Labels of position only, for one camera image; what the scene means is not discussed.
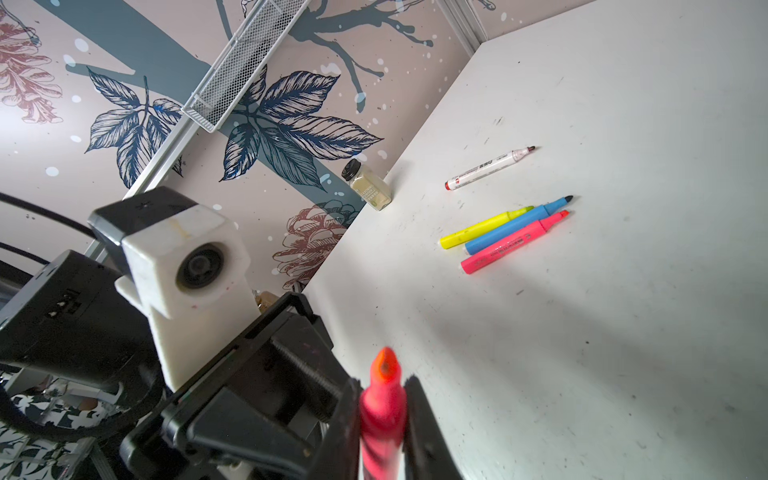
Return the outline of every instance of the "marker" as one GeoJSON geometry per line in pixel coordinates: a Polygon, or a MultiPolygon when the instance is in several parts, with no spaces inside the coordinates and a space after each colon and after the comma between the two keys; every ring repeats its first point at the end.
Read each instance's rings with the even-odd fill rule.
{"type": "Polygon", "coordinates": [[[448,249],[461,243],[469,242],[473,238],[480,237],[481,235],[484,235],[491,230],[504,225],[510,220],[530,212],[531,210],[533,210],[533,207],[521,208],[520,210],[515,210],[514,212],[504,212],[501,215],[496,215],[493,218],[487,219],[485,222],[477,223],[476,225],[472,225],[471,227],[460,232],[452,233],[447,237],[443,237],[440,239],[440,244],[443,248],[448,249]]]}
{"type": "Polygon", "coordinates": [[[406,390],[395,353],[385,347],[371,365],[371,386],[360,396],[363,477],[396,480],[406,431],[406,390]]]}
{"type": "Polygon", "coordinates": [[[570,212],[568,210],[563,210],[562,212],[557,212],[543,220],[536,220],[519,232],[494,243],[480,253],[472,255],[467,260],[464,260],[462,262],[462,268],[466,273],[474,273],[482,267],[494,263],[504,255],[507,255],[526,243],[530,243],[544,235],[553,225],[562,221],[569,214],[570,212]]]}
{"type": "Polygon", "coordinates": [[[456,190],[457,188],[464,187],[466,184],[470,184],[475,180],[480,180],[483,177],[487,177],[493,172],[518,163],[520,159],[535,149],[536,147],[528,147],[507,152],[500,157],[496,157],[493,160],[485,162],[483,165],[478,165],[477,167],[472,168],[471,170],[467,170],[457,177],[453,177],[451,180],[445,182],[445,189],[456,190]]]}
{"type": "Polygon", "coordinates": [[[573,200],[573,198],[573,195],[568,195],[567,197],[562,197],[560,200],[555,200],[551,204],[539,205],[525,215],[521,215],[520,217],[517,217],[514,220],[509,221],[500,227],[497,227],[495,230],[491,230],[485,235],[467,242],[464,245],[464,248],[467,250],[467,253],[474,255],[480,250],[490,247],[502,238],[509,237],[521,228],[527,227],[531,223],[534,223],[536,220],[543,220],[549,217],[554,212],[560,210],[562,207],[565,207],[565,205],[573,200]]]}

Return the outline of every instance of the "glass jar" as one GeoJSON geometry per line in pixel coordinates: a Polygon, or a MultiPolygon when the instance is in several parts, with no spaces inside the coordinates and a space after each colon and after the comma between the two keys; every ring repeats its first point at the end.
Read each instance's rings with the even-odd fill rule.
{"type": "Polygon", "coordinates": [[[344,167],[341,176],[363,200],[377,210],[381,210],[392,201],[389,185],[354,158],[344,167]]]}

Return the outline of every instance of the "blue marker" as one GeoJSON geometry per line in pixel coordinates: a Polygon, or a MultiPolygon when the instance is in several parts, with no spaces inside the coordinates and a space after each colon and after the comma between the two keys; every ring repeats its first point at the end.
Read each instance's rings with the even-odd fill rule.
{"type": "Polygon", "coordinates": [[[549,217],[554,212],[560,210],[562,207],[565,207],[565,205],[573,200],[573,198],[573,195],[568,195],[567,197],[562,197],[560,200],[555,200],[551,204],[539,205],[525,215],[521,215],[514,220],[510,220],[509,222],[501,225],[500,227],[496,227],[494,230],[491,230],[485,235],[465,243],[464,248],[467,250],[467,253],[474,255],[480,250],[483,250],[486,247],[490,247],[502,238],[509,237],[521,228],[527,227],[531,223],[534,223],[536,220],[543,220],[549,217]]]}

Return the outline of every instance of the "black cable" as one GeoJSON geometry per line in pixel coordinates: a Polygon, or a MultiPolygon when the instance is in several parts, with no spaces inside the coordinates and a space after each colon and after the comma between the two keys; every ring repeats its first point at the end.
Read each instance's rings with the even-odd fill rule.
{"type": "Polygon", "coordinates": [[[6,202],[7,204],[11,204],[14,207],[19,207],[19,208],[23,208],[24,210],[29,210],[31,212],[36,213],[37,215],[42,215],[43,217],[50,218],[51,220],[62,223],[67,227],[74,228],[75,230],[82,233],[83,235],[87,235],[90,238],[96,240],[96,236],[94,235],[94,233],[91,231],[90,228],[86,227],[82,223],[79,223],[70,218],[64,217],[63,215],[59,215],[55,212],[51,212],[50,210],[46,210],[43,207],[38,207],[35,204],[30,204],[29,202],[23,201],[20,198],[11,197],[10,195],[4,194],[2,192],[0,192],[0,201],[6,202]]]}
{"type": "Polygon", "coordinates": [[[158,372],[149,390],[144,394],[144,398],[127,412],[109,417],[96,426],[66,429],[54,425],[38,425],[33,422],[16,407],[5,389],[0,386],[0,421],[17,432],[52,442],[76,442],[84,437],[110,436],[136,423],[138,419],[151,412],[161,400],[163,387],[163,376],[158,372]]]}
{"type": "Polygon", "coordinates": [[[7,243],[0,242],[0,248],[2,248],[3,250],[7,250],[9,252],[13,252],[13,253],[15,253],[17,255],[21,255],[22,257],[29,258],[30,260],[34,260],[37,263],[42,263],[43,265],[48,265],[50,263],[46,259],[38,257],[34,253],[29,253],[26,250],[22,250],[20,248],[12,247],[12,246],[8,245],[7,243]]]}

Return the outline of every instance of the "black jar lid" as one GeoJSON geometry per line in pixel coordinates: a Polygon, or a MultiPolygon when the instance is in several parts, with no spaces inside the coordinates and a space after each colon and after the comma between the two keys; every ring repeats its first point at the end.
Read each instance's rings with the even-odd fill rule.
{"type": "Polygon", "coordinates": [[[341,170],[341,176],[344,180],[350,181],[357,175],[358,170],[360,170],[360,162],[358,162],[356,158],[353,158],[344,165],[344,170],[341,170]]]}

